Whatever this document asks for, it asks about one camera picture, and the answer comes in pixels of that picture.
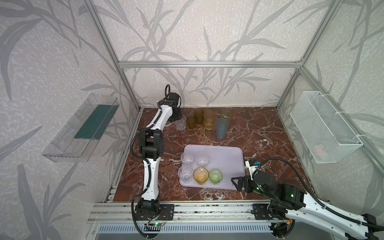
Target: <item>white wire basket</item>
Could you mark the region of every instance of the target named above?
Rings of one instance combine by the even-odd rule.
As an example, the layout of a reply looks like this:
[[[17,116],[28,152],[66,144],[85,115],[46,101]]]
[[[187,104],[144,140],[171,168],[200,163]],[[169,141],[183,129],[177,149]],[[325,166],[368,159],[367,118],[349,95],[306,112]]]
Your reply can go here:
[[[360,138],[319,91],[305,91],[291,117],[317,163],[338,162],[362,146]]]

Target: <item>brown countertop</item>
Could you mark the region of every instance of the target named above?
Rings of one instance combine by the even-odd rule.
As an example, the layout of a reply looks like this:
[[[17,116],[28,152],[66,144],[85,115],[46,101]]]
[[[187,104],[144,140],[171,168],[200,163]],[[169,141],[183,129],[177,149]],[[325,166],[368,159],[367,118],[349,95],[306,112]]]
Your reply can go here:
[[[182,108],[186,117],[192,116],[197,108]],[[224,108],[211,109],[219,112]],[[217,145],[239,147],[243,151],[244,161],[256,159],[260,162],[270,157],[289,160],[297,168],[309,185],[304,170],[297,158],[287,133],[275,108],[231,108],[234,119],[224,139],[218,139],[216,131],[206,130],[196,125],[196,129],[178,131],[175,124],[163,130],[165,154],[159,164],[159,196],[160,201],[177,200],[253,200],[263,199],[256,193],[246,194],[236,190],[183,187],[179,183],[177,170],[181,166],[180,156],[188,144]],[[146,108],[139,123],[139,129],[146,127],[157,112],[157,108]],[[304,188],[294,171],[281,161],[270,161],[266,164],[266,172],[274,175],[278,181],[290,183]],[[122,176],[115,194],[115,202],[131,201],[132,196],[142,191],[144,166],[128,156]]]

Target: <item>floral wallpaper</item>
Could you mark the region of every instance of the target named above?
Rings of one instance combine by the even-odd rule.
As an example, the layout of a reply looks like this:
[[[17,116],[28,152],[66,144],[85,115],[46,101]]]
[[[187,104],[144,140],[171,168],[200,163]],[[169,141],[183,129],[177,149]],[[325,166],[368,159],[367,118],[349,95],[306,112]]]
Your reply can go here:
[[[0,239],[78,239],[137,111],[82,1],[0,2]],[[120,107],[86,163],[41,154],[90,93]]]
[[[95,0],[120,61],[297,61],[330,1]],[[125,69],[154,106],[171,84],[183,106],[275,106],[293,69]]]
[[[384,1],[344,1],[307,69],[383,152]],[[361,149],[337,163],[317,164],[289,113],[303,91],[303,77],[279,109],[313,187],[323,200],[384,222],[384,178]]]

